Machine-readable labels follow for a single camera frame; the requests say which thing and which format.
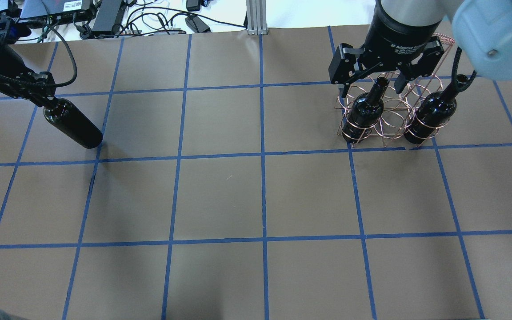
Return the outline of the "wine bottle in basket rear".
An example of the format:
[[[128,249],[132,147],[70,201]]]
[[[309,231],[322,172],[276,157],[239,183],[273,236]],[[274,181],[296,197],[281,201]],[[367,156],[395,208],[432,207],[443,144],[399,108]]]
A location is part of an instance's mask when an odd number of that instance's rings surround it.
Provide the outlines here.
[[[460,88],[469,84],[469,80],[466,75],[457,75],[443,91],[429,94],[416,110],[404,138],[411,144],[420,145],[434,136],[455,113],[456,97]]]

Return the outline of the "wine bottle in basket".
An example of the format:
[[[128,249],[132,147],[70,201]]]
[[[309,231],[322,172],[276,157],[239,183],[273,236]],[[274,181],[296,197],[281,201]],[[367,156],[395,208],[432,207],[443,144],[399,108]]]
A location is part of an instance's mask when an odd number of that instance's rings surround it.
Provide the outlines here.
[[[369,92],[357,96],[353,105],[345,112],[342,136],[350,144],[357,144],[372,133],[372,127],[380,119],[384,111],[383,96],[389,81],[378,77]]]
[[[434,136],[455,113],[456,97],[460,88],[469,84],[469,80],[466,75],[457,75],[443,91],[429,94],[416,110],[404,138],[411,144],[420,145]]]

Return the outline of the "dark wine bottle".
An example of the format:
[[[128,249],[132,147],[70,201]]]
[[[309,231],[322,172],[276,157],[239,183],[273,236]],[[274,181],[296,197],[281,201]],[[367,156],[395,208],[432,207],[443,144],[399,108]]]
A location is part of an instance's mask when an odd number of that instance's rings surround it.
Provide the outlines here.
[[[43,115],[48,123],[84,148],[97,148],[102,143],[101,130],[67,99],[50,100],[43,107]]]

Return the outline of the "aluminium frame post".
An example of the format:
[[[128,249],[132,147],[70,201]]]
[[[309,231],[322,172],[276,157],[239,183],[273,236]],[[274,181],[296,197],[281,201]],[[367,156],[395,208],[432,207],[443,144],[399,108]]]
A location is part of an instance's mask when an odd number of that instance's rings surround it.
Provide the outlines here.
[[[249,35],[267,35],[266,0],[246,0],[246,30]]]

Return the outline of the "wine bottle in basket front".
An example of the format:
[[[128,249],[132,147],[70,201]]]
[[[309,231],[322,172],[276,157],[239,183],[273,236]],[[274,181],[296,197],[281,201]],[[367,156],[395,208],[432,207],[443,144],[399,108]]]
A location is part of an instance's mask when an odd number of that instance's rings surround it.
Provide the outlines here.
[[[357,96],[353,105],[345,112],[342,136],[350,144],[357,144],[372,133],[372,127],[380,119],[384,111],[383,96],[389,81],[378,77],[369,92]]]

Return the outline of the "black power adapter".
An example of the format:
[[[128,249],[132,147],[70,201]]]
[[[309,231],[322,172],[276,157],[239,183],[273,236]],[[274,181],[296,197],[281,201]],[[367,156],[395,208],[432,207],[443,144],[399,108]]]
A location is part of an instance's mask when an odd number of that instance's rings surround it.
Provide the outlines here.
[[[210,33],[211,28],[203,22],[198,16],[187,16],[185,19],[185,24],[195,33],[195,34],[203,34]]]

